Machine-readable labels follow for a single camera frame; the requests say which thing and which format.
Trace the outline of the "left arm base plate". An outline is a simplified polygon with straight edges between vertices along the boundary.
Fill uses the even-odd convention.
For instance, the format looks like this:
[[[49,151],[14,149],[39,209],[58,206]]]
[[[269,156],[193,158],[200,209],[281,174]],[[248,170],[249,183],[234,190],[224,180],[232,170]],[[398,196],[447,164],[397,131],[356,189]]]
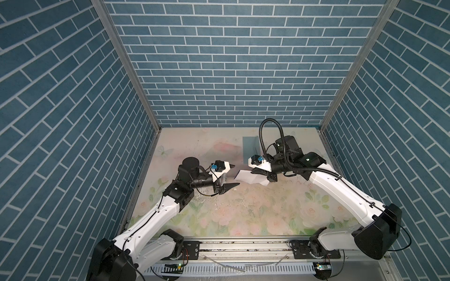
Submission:
[[[188,255],[189,260],[198,260],[200,253],[200,241],[185,241],[182,246],[176,245],[174,252],[163,258],[163,261],[181,261],[187,259],[185,255]]]

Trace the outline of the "white letter paper blue border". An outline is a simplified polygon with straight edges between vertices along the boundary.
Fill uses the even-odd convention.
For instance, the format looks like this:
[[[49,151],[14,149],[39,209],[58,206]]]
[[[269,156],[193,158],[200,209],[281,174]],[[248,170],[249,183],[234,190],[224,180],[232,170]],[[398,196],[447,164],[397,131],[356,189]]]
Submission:
[[[270,183],[266,176],[260,174],[252,174],[249,170],[240,170],[234,179],[236,181],[243,181],[250,185],[259,184],[262,186],[268,186]]]

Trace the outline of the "teal envelope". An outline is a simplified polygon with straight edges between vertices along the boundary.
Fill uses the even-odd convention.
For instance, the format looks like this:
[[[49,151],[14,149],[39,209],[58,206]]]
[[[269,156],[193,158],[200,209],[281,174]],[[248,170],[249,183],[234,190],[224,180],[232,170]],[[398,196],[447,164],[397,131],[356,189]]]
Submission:
[[[259,137],[243,137],[243,163],[248,165],[248,160],[254,155],[261,155]]]

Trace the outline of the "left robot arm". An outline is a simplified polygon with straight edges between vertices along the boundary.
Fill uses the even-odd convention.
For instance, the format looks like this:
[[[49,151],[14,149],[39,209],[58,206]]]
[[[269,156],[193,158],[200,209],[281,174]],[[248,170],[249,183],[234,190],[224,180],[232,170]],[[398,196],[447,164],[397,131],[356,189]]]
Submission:
[[[172,229],[154,235],[178,215],[193,199],[195,190],[212,187],[213,195],[222,195],[236,187],[226,183],[226,174],[234,166],[217,160],[204,169],[197,158],[189,157],[178,167],[177,176],[162,192],[160,201],[130,228],[112,240],[102,239],[93,250],[86,279],[88,281],[136,281],[143,271],[162,259],[175,259],[187,250],[184,237]]]

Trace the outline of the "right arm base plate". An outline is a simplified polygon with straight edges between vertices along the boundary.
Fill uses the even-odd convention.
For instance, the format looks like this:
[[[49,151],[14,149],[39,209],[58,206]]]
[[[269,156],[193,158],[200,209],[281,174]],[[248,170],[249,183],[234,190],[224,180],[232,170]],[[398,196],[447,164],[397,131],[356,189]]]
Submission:
[[[338,250],[327,251],[312,245],[310,240],[290,240],[288,246],[293,252],[294,259],[341,259]]]

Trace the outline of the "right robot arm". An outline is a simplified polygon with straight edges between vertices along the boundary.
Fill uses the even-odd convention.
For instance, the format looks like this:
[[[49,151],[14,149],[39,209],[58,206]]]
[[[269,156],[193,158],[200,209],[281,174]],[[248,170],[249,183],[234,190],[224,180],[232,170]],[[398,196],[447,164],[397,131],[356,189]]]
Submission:
[[[317,153],[303,153],[292,136],[278,139],[273,145],[274,156],[265,153],[248,159],[253,174],[266,176],[270,182],[276,182],[278,174],[302,176],[341,203],[358,222],[346,230],[327,227],[317,230],[309,238],[311,255],[323,258],[334,250],[360,250],[371,259],[382,259],[400,234],[400,208],[385,205],[362,192]]]

